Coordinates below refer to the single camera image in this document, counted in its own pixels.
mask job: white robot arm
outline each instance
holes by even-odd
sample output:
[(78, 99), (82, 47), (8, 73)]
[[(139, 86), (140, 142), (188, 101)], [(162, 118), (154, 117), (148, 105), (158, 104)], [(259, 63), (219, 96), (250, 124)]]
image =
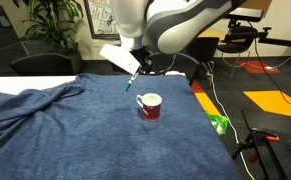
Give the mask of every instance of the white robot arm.
[[(148, 45), (153, 53), (175, 54), (219, 19), (246, 0), (109, 0), (121, 47), (105, 45), (101, 55), (138, 75), (140, 63), (127, 57), (129, 51)], [(113, 54), (119, 52), (122, 57)]]

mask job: marker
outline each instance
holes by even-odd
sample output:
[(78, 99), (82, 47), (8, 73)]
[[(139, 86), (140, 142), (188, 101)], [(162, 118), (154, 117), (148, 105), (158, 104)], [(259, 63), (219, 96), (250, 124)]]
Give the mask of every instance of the marker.
[(131, 87), (131, 85), (134, 83), (135, 79), (137, 78), (137, 76), (139, 75), (138, 72), (136, 72), (132, 77), (131, 79), (128, 81), (128, 84), (125, 88), (125, 91), (128, 91), (128, 89)]

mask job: black chair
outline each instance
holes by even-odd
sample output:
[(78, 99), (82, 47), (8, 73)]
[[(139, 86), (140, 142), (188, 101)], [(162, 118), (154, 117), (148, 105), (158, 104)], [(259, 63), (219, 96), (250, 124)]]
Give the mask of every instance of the black chair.
[[(252, 32), (257, 32), (257, 29), (249, 27), (249, 26), (239, 26), (239, 27), (233, 28), (231, 31), (231, 34), (252, 33)], [(248, 49), (250, 48), (255, 38), (251, 35), (248, 35), (245, 38), (239, 39), (239, 40), (227, 41), (226, 39), (227, 38), (225, 37), (225, 41), (223, 41), (225, 44), (218, 45), (217, 49), (222, 52), (221, 59), (223, 58), (224, 53), (238, 54), (238, 57), (235, 61), (235, 64), (230, 76), (232, 77), (241, 53), (248, 52), (247, 58), (249, 57), (250, 51), (248, 51)]]
[(186, 53), (193, 56), (206, 69), (210, 80), (214, 70), (214, 54), (219, 43), (218, 37), (199, 37), (186, 47)]
[(195, 58), (184, 53), (154, 54), (149, 56), (149, 60), (151, 61), (150, 66), (152, 71), (157, 72), (170, 67), (169, 71), (185, 73), (190, 85), (194, 81), (195, 73), (199, 65)]
[(74, 75), (71, 59), (57, 53), (29, 55), (12, 61), (9, 65), (20, 76)]

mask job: mug handle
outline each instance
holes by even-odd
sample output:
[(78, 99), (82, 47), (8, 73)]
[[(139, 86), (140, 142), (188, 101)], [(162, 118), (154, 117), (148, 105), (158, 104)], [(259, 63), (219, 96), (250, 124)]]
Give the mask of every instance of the mug handle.
[(143, 98), (143, 96), (141, 96), (141, 95), (137, 95), (137, 96), (136, 96), (136, 102), (138, 103), (138, 105), (139, 105), (141, 108), (143, 108), (142, 98)]

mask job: cable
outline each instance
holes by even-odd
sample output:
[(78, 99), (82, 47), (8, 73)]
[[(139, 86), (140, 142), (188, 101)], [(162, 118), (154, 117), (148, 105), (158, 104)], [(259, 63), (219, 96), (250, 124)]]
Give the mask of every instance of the cable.
[[(222, 59), (224, 60), (224, 62), (227, 64), (227, 65), (229, 65), (229, 66), (231, 66), (231, 67), (235, 67), (235, 68), (238, 68), (238, 67), (242, 67), (243, 65), (250, 65), (250, 66), (253, 66), (253, 67), (255, 67), (255, 68), (258, 68), (258, 69), (263, 69), (263, 67), (260, 67), (260, 66), (255, 66), (255, 65), (253, 65), (253, 64), (251, 64), (251, 63), (242, 63), (241, 65), (239, 65), (239, 66), (235, 66), (235, 65), (232, 65), (232, 64), (230, 64), (224, 57), (222, 57)], [(287, 63), (287, 61), (289, 61), (289, 60), (291, 60), (291, 57), (289, 57), (289, 58), (287, 58), (284, 62), (282, 62), (281, 64), (279, 64), (279, 65), (277, 65), (277, 66), (273, 66), (273, 67), (271, 67), (271, 69), (266, 69), (266, 67), (264, 68), (265, 70), (267, 70), (267, 71), (277, 71), (277, 68), (278, 67), (280, 67), (280, 66), (282, 66), (282, 65), (284, 65), (285, 63)]]
[[(251, 22), (249, 22), (249, 21), (247, 21), (247, 22), (248, 22), (248, 24), (249, 24), (252, 28), (254, 28), (253, 25), (251, 24)], [(256, 32), (255, 32), (255, 31), (253, 31), (253, 32), (254, 32), (254, 41), (255, 41), (255, 52), (256, 52), (256, 55), (257, 55), (258, 61), (260, 62), (261, 66), (265, 69), (265, 67), (264, 67), (264, 65), (263, 65), (263, 63), (262, 63), (262, 61), (261, 61), (261, 58), (259, 57), (258, 50), (257, 50)], [(284, 94), (283, 94), (281, 88), (277, 85), (277, 83), (273, 80), (273, 78), (272, 78), (272, 77), (267, 73), (267, 71), (265, 71), (265, 74), (270, 78), (270, 80), (273, 82), (273, 84), (274, 84), (274, 85), (276, 86), (276, 88), (279, 90), (279, 92), (280, 92), (281, 96), (283, 97), (284, 101), (291, 105), (291, 102), (287, 101), (287, 99), (285, 98), (285, 96), (284, 96)]]
[(149, 74), (149, 75), (162, 75), (162, 74), (165, 74), (166, 72), (168, 72), (174, 65), (176, 61), (176, 54), (173, 54), (173, 60), (172, 60), (172, 63), (170, 66), (168, 66), (166, 69), (162, 69), (162, 70), (155, 70), (155, 69), (151, 69), (152, 72), (154, 72), (154, 74)]
[[(232, 129), (233, 129), (233, 131), (234, 131), (234, 136), (235, 136), (236, 143), (239, 143), (238, 136), (237, 136), (237, 131), (236, 131), (236, 129), (234, 128), (234, 126), (233, 126), (233, 124), (232, 124), (230, 118), (228, 117), (228, 115), (227, 115), (227, 113), (226, 113), (226, 111), (225, 111), (224, 106), (223, 106), (222, 103), (218, 100), (218, 97), (217, 97), (217, 94), (216, 94), (216, 90), (215, 90), (216, 88), (215, 88), (214, 75), (213, 75), (213, 73), (212, 73), (212, 75), (211, 75), (211, 82), (212, 82), (213, 93), (214, 93), (215, 99), (216, 99), (217, 103), (221, 106), (221, 108), (222, 108), (222, 110), (223, 110), (225, 116), (226, 116), (227, 119), (228, 119), (228, 123), (229, 123), (229, 125), (232, 127)], [(245, 170), (246, 170), (247, 174), (251, 177), (252, 180), (254, 180), (253, 175), (252, 175), (252, 174), (249, 172), (249, 170), (248, 170), (248, 167), (247, 167), (247, 164), (246, 164), (246, 162), (245, 162), (245, 158), (244, 158), (244, 156), (243, 156), (243, 152), (242, 152), (242, 151), (240, 152), (240, 156), (241, 156), (241, 158), (242, 158), (242, 161), (243, 161), (243, 164), (244, 164), (244, 167), (245, 167)]]
[(277, 65), (277, 66), (274, 66), (273, 68), (278, 68), (280, 66), (282, 66), (283, 64), (287, 63), (287, 61), (291, 60), (291, 57), (289, 57), (288, 59), (286, 59), (283, 63)]

